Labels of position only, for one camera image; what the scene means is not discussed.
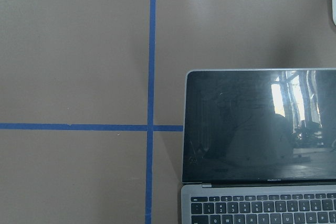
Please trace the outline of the grey laptop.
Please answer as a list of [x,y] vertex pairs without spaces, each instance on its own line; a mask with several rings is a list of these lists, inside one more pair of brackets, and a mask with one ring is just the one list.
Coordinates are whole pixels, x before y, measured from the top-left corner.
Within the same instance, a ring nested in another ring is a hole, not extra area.
[[335,223],[335,70],[186,75],[182,223]]

